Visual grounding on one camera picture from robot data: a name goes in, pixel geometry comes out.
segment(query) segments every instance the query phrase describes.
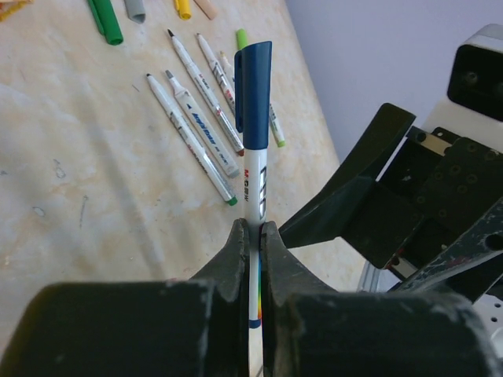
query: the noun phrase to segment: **table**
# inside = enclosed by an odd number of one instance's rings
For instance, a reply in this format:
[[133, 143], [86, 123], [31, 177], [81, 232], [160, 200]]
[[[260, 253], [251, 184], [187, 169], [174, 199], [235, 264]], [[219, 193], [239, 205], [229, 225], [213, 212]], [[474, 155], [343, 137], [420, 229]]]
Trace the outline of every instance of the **table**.
[[[273, 41], [271, 99], [286, 146], [270, 144], [268, 220], [283, 224], [339, 166], [284, 0], [221, 0], [213, 21], [194, 3], [183, 21], [171, 0], [145, 0], [144, 24], [127, 19], [123, 0], [112, 4], [119, 46], [98, 34], [84, 1], [39, 0], [0, 24], [0, 351], [47, 284], [187, 279], [243, 215], [243, 175], [229, 207], [148, 87], [149, 72], [171, 90], [170, 69], [214, 120], [167, 28], [227, 115], [195, 33], [230, 57], [240, 27], [250, 42]], [[334, 288], [356, 288], [363, 259], [344, 241], [293, 252]]]

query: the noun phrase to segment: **yellow marker cap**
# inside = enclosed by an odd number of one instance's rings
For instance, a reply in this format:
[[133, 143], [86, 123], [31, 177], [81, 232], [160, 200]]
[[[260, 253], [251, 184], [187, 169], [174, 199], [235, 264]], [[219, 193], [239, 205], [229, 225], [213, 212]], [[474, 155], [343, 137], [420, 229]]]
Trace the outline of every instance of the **yellow marker cap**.
[[189, 20], [192, 17], [189, 0], [174, 0], [174, 4], [182, 20]]

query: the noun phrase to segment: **scratch on table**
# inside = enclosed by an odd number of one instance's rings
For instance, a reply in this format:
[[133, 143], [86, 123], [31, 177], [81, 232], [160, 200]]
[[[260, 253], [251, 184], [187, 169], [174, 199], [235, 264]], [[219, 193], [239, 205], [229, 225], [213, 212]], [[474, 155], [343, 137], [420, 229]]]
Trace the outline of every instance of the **scratch on table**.
[[84, 210], [86, 209], [86, 202], [89, 199], [89, 196], [84, 195], [82, 198], [82, 207], [80, 208], [80, 222], [79, 222], [79, 228], [82, 229], [82, 220], [84, 219]]
[[60, 179], [66, 177], [66, 173], [64, 172], [64, 170], [60, 168], [61, 163], [57, 159], [53, 159], [53, 161], [56, 164], [56, 177]]
[[41, 218], [43, 218], [46, 215], [46, 212], [42, 208], [40, 208], [40, 207], [33, 207], [33, 210]]

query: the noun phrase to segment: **marker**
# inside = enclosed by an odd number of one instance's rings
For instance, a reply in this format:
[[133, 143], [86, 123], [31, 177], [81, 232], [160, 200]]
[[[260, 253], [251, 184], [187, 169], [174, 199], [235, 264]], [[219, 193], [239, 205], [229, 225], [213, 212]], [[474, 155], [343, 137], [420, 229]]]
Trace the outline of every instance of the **marker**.
[[218, 161], [218, 164], [229, 177], [237, 177], [239, 175], [239, 167], [237, 167], [236, 161], [234, 161], [233, 157], [222, 143], [222, 140], [218, 137], [215, 129], [210, 124], [210, 121], [207, 120], [196, 100], [192, 97], [192, 94], [180, 85], [180, 82], [178, 82], [171, 72], [166, 71], [166, 75], [173, 87], [176, 101], [189, 117], [190, 122], [196, 128], [198, 134], [204, 140], [204, 143], [209, 147], [211, 153]]
[[[248, 37], [246, 36], [246, 31], [244, 29], [239, 29], [238, 31], [236, 31], [236, 38], [238, 49], [243, 49], [248, 45]], [[269, 126], [271, 131], [273, 132], [277, 147], [284, 147], [285, 136], [283, 134], [283, 130], [281, 129], [280, 121], [276, 117], [276, 112], [274, 111], [272, 104], [269, 104]]]
[[234, 100], [234, 88], [230, 85], [229, 80], [227, 80], [226, 74], [223, 71], [222, 66], [218, 62], [217, 58], [211, 51], [210, 46], [207, 44], [206, 39], [197, 33], [197, 41], [199, 42], [200, 48], [203, 50], [204, 57], [206, 57], [206, 61], [209, 64], [211, 71], [213, 72], [213, 76], [217, 79], [218, 85], [222, 90], [223, 96], [226, 98], [227, 104], [230, 107], [230, 110], [233, 112], [233, 115], [236, 115], [236, 101]]
[[236, 128], [244, 143], [244, 218], [250, 236], [249, 326], [260, 326], [260, 233], [266, 221], [267, 145], [271, 42], [250, 45], [236, 53]]
[[220, 63], [222, 64], [223, 71], [226, 74], [227, 78], [234, 86], [234, 66], [229, 63], [223, 51], [220, 51]]
[[207, 84], [206, 79], [203, 77], [203, 74], [196, 66], [189, 53], [185, 49], [185, 47], [180, 43], [178, 38], [174, 36], [171, 30], [167, 30], [171, 37], [171, 41], [173, 42], [173, 47], [180, 60], [185, 65], [185, 69], [189, 73], [190, 78], [194, 81], [197, 86], [197, 89], [203, 95], [204, 100], [206, 101], [208, 107], [213, 112], [213, 115], [218, 120], [218, 124], [222, 128], [224, 134], [230, 141], [230, 144], [233, 146], [234, 151], [239, 156], [244, 154], [243, 143], [240, 138], [237, 136], [236, 131], [234, 130], [233, 125], [230, 123], [229, 119], [227, 119], [226, 114], [223, 112], [220, 104], [218, 103], [217, 97], [213, 94], [210, 89], [210, 86]]
[[176, 128], [183, 141], [187, 144], [187, 147], [210, 178], [211, 183], [213, 183], [218, 193], [230, 206], [236, 204], [237, 199], [233, 190], [213, 164], [213, 161], [210, 160], [204, 147], [197, 140], [196, 135], [190, 130], [187, 118], [183, 116], [178, 106], [169, 98], [163, 87], [154, 79], [154, 76], [148, 73], [147, 80], [149, 81], [150, 89], [163, 107], [170, 121], [173, 123], [174, 128]]

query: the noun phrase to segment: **pen body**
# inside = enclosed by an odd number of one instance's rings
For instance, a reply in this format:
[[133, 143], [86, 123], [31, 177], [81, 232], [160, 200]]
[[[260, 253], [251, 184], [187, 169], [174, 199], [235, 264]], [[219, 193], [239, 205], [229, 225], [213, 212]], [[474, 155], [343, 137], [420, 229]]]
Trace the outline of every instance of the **pen body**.
[[196, 128], [198, 134], [203, 138], [204, 143], [209, 147], [218, 164], [229, 177], [236, 177], [239, 174], [236, 161], [234, 161], [222, 143], [222, 140], [211, 126], [210, 121], [206, 118], [200, 106], [194, 100], [194, 97], [192, 97], [188, 90], [178, 92], [174, 96], [190, 119], [190, 122]]
[[236, 94], [234, 93], [234, 89], [227, 80], [226, 74], [223, 72], [223, 69], [218, 61], [214, 62], [212, 71], [213, 76], [217, 79], [218, 85], [222, 90], [223, 96], [226, 98], [230, 111], [232, 111], [233, 115], [236, 116]]
[[236, 197], [229, 182], [220, 174], [213, 161], [208, 157], [204, 147], [196, 139], [196, 136], [189, 128], [188, 121], [185, 117], [178, 111], [178, 114], [171, 112], [169, 114], [170, 121], [176, 127], [178, 133], [182, 137], [183, 141], [187, 144], [187, 147], [196, 158], [197, 162], [203, 168], [204, 172], [210, 178], [211, 183], [217, 189], [218, 193], [224, 199], [225, 202], [231, 204], [233, 199]]
[[267, 149], [244, 152], [244, 218], [250, 235], [250, 328], [260, 325], [259, 319], [259, 247], [260, 232], [266, 221]]
[[276, 117], [272, 104], [269, 104], [269, 126], [273, 131], [274, 141], [278, 147], [285, 146], [285, 136], [280, 126], [280, 121]]
[[197, 41], [199, 42], [200, 48], [203, 50], [204, 57], [206, 58], [211, 71], [213, 72], [213, 76], [217, 79], [218, 86], [220, 86], [220, 89], [222, 90], [226, 102], [230, 107], [230, 110], [233, 112], [233, 115], [236, 115], [234, 88], [230, 85], [229, 80], [227, 80], [222, 66], [218, 62], [216, 56], [213, 54], [210, 45], [208, 45], [203, 35], [197, 34]]
[[174, 128], [176, 128], [182, 137], [183, 141], [187, 145], [187, 148], [189, 148], [193, 156], [196, 158], [196, 161], [210, 178], [211, 183], [217, 189], [224, 201], [233, 205], [236, 202], [236, 196], [234, 195], [232, 188], [227, 180], [220, 174], [216, 166], [213, 164], [213, 161], [211, 161], [208, 157], [204, 147], [191, 131], [189, 122], [185, 116], [183, 116], [176, 103], [169, 98], [163, 87], [153, 78], [153, 76], [148, 75], [147, 79], [149, 81], [150, 89], [163, 107], [170, 121], [173, 123]]
[[196, 84], [197, 89], [203, 95], [203, 98], [206, 101], [208, 107], [211, 109], [213, 115], [218, 120], [218, 124], [222, 128], [223, 133], [229, 139], [229, 142], [233, 146], [234, 151], [238, 153], [243, 151], [243, 143], [241, 142], [239, 136], [237, 136], [237, 132], [234, 130], [233, 125], [220, 107], [217, 97], [211, 91], [210, 86], [207, 84], [207, 81], [204, 78], [203, 74], [200, 72], [199, 68], [194, 63], [187, 65], [186, 68], [189, 76]]
[[200, 69], [196, 66], [193, 59], [190, 57], [189, 53], [187, 53], [187, 50], [178, 40], [178, 38], [171, 36], [171, 41], [173, 42], [174, 50], [177, 52], [180, 60], [182, 60], [182, 63], [185, 65], [190, 78], [194, 81], [194, 84], [196, 84], [197, 89], [200, 91], [208, 107], [211, 109], [213, 115], [218, 120], [218, 124], [222, 128], [223, 133], [229, 139], [229, 142], [233, 146], [234, 151], [242, 156], [244, 152], [243, 143], [241, 142], [239, 136], [237, 136], [237, 132], [235, 131], [233, 124], [229, 121], [226, 114], [220, 107], [217, 97], [211, 91], [210, 86], [207, 84], [207, 81], [201, 73]]
[[229, 63], [226, 55], [222, 51], [220, 52], [220, 63], [222, 63], [223, 71], [226, 74], [230, 84], [234, 88], [234, 66]]

